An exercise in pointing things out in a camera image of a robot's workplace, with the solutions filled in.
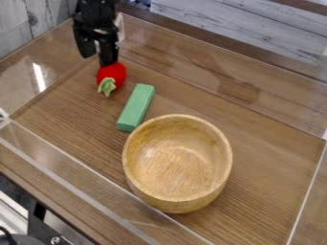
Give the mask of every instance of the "bowl rim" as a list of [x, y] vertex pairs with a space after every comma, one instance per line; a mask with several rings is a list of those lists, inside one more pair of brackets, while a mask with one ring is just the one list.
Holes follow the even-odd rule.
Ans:
[[[137, 182], [137, 180], [133, 178], [133, 174], [131, 173], [129, 168], [127, 167], [127, 155], [128, 155], [128, 148], [129, 148], [129, 144], [131, 144], [131, 140], [135, 136], [135, 134], [144, 128], [147, 127], [151, 123], [168, 119], [168, 118], [180, 118], [180, 119], [188, 119], [188, 120], [193, 120], [197, 121], [203, 124], [205, 124], [205, 126], [208, 126], [211, 129], [213, 129], [213, 131], [216, 132], [216, 134], [220, 136], [221, 140], [223, 140], [223, 144], [225, 145], [225, 150], [227, 150], [227, 163], [225, 163], [225, 169], [224, 169], [224, 173], [223, 173], [223, 178], [220, 179], [220, 181], [215, 182], [215, 185], [205, 190], [201, 193], [197, 193], [187, 198], [179, 198], [179, 199], [173, 199], [173, 198], [165, 198], [164, 196], [159, 196], [159, 195], [153, 195], [153, 193], [151, 193], [148, 191], [148, 189], [145, 189], [140, 183]], [[231, 145], [228, 142], [227, 137], [224, 136], [223, 132], [217, 129], [217, 127], [207, 122], [205, 120], [200, 119], [199, 117], [191, 116], [191, 115], [185, 115], [185, 114], [168, 114], [168, 115], [163, 115], [159, 116], [151, 120], [148, 120], [147, 122], [144, 122], [137, 128], [136, 130], [132, 132], [132, 134], [128, 137], [128, 140], [125, 141], [124, 144], [124, 149], [123, 149], [123, 169], [125, 172], [125, 176], [128, 179], [128, 182], [131, 182], [133, 184], [133, 186], [148, 196], [151, 196], [152, 198], [156, 198], [157, 200], [165, 201], [165, 202], [171, 202], [171, 203], [180, 203], [180, 202], [188, 202], [188, 201], [193, 201], [197, 200], [205, 196], [208, 196], [211, 193], [213, 193], [225, 183], [228, 176], [229, 176], [229, 172], [231, 172], [231, 167], [232, 167], [232, 150], [231, 150]]]

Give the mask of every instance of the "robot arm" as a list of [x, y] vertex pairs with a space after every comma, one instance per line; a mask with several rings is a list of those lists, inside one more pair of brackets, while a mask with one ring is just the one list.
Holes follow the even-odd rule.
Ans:
[[113, 24], [116, 18], [115, 5], [117, 0], [77, 0], [73, 16], [75, 42], [81, 56], [92, 56], [96, 43], [100, 45], [99, 59], [101, 66], [117, 61], [119, 29]]

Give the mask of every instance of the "green sponge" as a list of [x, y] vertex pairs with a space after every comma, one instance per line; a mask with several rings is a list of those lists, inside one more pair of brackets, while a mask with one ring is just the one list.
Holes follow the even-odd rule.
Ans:
[[133, 130], [139, 127], [153, 96], [153, 86], [145, 84], [136, 85], [127, 106], [117, 120], [119, 130], [133, 132]]

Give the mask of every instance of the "wooden bowl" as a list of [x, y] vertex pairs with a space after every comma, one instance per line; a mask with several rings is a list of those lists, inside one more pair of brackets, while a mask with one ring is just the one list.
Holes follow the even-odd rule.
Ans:
[[133, 193], [163, 212], [192, 212], [219, 196], [232, 153], [221, 131], [187, 115], [165, 115], [131, 134], [123, 166]]

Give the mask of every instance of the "red strawberry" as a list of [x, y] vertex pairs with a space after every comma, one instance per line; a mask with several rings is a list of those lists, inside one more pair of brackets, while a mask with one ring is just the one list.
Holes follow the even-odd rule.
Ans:
[[104, 92], [108, 97], [109, 93], [123, 86], [125, 79], [127, 68], [120, 62], [101, 67], [97, 73], [99, 93]]

